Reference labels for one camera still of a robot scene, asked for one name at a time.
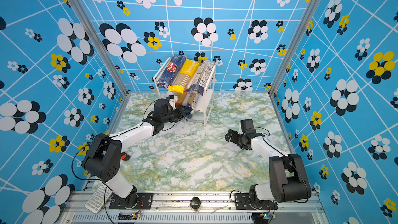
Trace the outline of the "red spaghetti bag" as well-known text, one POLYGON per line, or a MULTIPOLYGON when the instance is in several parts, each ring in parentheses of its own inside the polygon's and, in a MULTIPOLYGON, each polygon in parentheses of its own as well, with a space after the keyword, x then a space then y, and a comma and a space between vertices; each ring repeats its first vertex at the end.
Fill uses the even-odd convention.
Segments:
POLYGON ((175 93, 175 97, 177 98, 176 100, 176 105, 182 105, 187 94, 186 93, 175 93))

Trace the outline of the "blue Ankara spaghetti bag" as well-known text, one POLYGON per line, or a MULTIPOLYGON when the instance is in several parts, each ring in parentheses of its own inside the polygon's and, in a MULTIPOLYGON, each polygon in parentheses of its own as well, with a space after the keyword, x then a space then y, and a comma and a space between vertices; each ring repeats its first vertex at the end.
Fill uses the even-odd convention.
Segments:
POLYGON ((201 98, 202 96, 195 92, 187 94, 187 102, 186 105, 184 106, 186 120, 190 120, 193 117, 194 113, 197 111, 203 112, 203 110, 200 109, 200 104, 199 104, 199 100, 201 98))

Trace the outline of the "blue Barilla spaghetti box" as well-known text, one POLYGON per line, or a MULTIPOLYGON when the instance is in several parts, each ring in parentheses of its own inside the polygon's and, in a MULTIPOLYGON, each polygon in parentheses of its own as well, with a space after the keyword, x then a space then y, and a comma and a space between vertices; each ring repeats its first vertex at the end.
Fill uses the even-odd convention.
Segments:
POLYGON ((187 56, 185 55, 173 55, 170 61, 165 66, 165 69, 157 79, 157 86, 159 88, 167 89, 172 85, 177 75, 182 69, 187 56))

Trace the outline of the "clear white-label spaghetti bag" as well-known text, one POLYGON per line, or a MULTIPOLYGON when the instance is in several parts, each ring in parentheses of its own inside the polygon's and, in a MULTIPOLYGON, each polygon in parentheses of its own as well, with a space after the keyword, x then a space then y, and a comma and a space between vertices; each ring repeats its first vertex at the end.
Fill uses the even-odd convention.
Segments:
POLYGON ((210 78, 210 74, 214 66, 215 63, 208 60, 200 64, 198 70, 193 77, 193 81, 188 90, 188 93, 203 95, 206 83, 210 78))

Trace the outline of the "yellow Pastatime spaghetti bag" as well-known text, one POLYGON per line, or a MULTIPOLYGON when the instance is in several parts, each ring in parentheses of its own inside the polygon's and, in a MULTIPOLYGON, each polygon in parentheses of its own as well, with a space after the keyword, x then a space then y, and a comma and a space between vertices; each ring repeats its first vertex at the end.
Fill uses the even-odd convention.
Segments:
POLYGON ((194 77, 199 64, 195 60, 186 60, 174 82, 168 86, 171 92, 184 93, 189 81, 194 77))

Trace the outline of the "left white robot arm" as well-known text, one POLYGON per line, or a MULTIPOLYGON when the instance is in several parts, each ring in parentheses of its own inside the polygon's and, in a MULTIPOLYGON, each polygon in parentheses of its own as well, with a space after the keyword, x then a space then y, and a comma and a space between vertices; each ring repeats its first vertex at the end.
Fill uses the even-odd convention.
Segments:
POLYGON ((157 99, 153 111, 140 124, 116 134, 95 136, 82 162, 83 168, 104 183, 126 208, 133 208, 138 202, 137 189, 119 171, 122 153, 139 141, 157 135, 166 123, 187 119, 192 111, 190 106, 173 107, 168 99, 157 99))

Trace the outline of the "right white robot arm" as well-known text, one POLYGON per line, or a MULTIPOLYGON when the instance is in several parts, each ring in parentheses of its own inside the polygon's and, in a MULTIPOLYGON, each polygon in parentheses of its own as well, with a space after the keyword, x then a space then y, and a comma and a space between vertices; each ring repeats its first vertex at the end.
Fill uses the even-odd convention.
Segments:
POLYGON ((254 131, 239 133, 229 129, 225 139, 268 160, 269 182, 252 185, 249 190, 250 204, 254 209, 262 209, 271 201, 303 204, 311 198, 312 188, 300 155, 286 153, 273 146, 265 134, 254 131))

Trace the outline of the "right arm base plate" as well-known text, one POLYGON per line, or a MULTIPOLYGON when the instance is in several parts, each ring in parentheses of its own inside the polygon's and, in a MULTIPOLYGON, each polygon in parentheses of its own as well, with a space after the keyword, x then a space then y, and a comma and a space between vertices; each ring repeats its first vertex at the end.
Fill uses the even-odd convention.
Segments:
POLYGON ((260 203, 253 204, 251 202, 249 193, 234 192, 231 195, 231 200, 235 203, 236 210, 251 210, 251 211, 273 211, 278 210, 278 204, 272 200, 264 200, 260 203))

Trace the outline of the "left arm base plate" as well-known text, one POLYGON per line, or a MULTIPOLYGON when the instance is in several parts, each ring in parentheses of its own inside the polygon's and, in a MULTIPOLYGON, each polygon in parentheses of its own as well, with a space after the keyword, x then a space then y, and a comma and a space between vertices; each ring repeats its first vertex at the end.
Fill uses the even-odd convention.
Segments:
POLYGON ((153 202, 153 193, 137 193, 133 198, 122 200, 115 194, 112 194, 110 198, 110 209, 151 209, 153 202))

